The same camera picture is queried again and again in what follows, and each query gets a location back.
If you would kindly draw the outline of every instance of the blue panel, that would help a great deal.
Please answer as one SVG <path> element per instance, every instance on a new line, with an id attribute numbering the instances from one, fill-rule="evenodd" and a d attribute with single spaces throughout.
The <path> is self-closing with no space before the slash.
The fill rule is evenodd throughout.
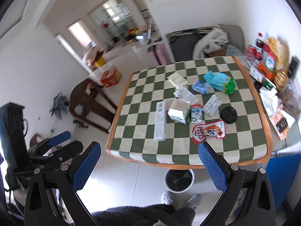
<path id="1" fill-rule="evenodd" d="M 198 153 L 199 158 L 209 173 L 215 187 L 225 193 L 228 187 L 228 182 L 224 170 L 220 167 L 204 143 L 200 143 Z"/>
<path id="2" fill-rule="evenodd" d="M 72 188 L 75 192 L 84 187 L 98 162 L 100 155 L 101 147 L 99 143 L 96 143 L 73 174 Z"/>
<path id="3" fill-rule="evenodd" d="M 268 162 L 265 170 L 272 187 L 276 211 L 280 208 L 294 182 L 300 158 L 300 154 L 297 154 L 272 158 Z"/>
<path id="4" fill-rule="evenodd" d="M 59 135 L 56 135 L 55 137 L 51 138 L 49 140 L 48 146 L 49 147 L 54 147 L 57 146 L 71 138 L 71 133 L 68 131 L 65 131 Z"/>

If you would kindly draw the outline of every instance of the table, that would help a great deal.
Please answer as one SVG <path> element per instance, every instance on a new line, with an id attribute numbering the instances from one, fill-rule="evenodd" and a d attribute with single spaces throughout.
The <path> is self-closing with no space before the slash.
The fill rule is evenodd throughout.
<path id="1" fill-rule="evenodd" d="M 213 89 L 207 95 L 192 90 L 196 80 L 204 81 L 209 70 L 223 72 L 236 81 L 236 90 L 227 95 Z M 253 82 L 238 58 L 216 57 L 178 62 L 130 74 L 124 88 L 106 151 L 125 161 L 170 169 L 204 168 L 198 157 L 198 145 L 192 142 L 192 128 L 196 124 L 180 124 L 167 115 L 166 141 L 153 140 L 156 103 L 165 101 L 170 105 L 175 88 L 167 77 L 177 71 L 188 81 L 188 88 L 204 105 L 212 94 L 233 106 L 238 114 L 237 121 L 225 124 L 226 137 L 207 137 L 212 148 L 228 163 L 250 165 L 268 161 L 272 150 L 272 136 L 261 100 Z M 212 117 L 203 113 L 205 123 L 220 119 L 219 112 Z"/>

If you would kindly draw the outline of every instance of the red cardboard box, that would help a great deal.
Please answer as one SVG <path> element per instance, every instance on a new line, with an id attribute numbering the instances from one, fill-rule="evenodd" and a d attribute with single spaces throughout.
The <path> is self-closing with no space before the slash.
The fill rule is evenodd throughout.
<path id="1" fill-rule="evenodd" d="M 105 87 L 117 85 L 119 83 L 121 74 L 115 66 L 112 66 L 109 70 L 102 74 L 100 81 Z"/>
<path id="2" fill-rule="evenodd" d="M 101 79 L 100 79 L 100 81 L 103 83 L 103 85 L 104 85 L 105 87 L 111 86 L 111 84 L 106 80 L 106 78 L 107 78 L 107 76 L 108 76 L 108 73 L 109 73 L 109 71 L 106 70 L 106 71 L 102 74 Z"/>

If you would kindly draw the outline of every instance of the doorway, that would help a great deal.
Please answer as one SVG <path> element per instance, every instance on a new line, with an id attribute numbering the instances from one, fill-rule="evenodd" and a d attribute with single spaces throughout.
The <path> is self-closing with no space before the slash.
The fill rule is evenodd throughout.
<path id="1" fill-rule="evenodd" d="M 88 13 L 88 16 L 113 43 L 124 40 L 129 30 L 137 28 L 122 0 L 108 0 Z"/>

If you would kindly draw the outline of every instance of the gray slipper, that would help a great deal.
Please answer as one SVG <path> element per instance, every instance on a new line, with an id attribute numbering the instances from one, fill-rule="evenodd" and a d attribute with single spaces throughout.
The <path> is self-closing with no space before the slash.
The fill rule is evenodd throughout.
<path id="1" fill-rule="evenodd" d="M 192 209 L 196 209 L 202 201 L 202 195 L 201 194 L 196 194 L 192 196 L 184 205 L 183 207 L 188 207 Z"/>
<path id="2" fill-rule="evenodd" d="M 175 198 L 173 196 L 173 193 L 170 191 L 166 191 L 161 196 L 161 203 L 166 205 L 173 205 L 175 201 Z"/>

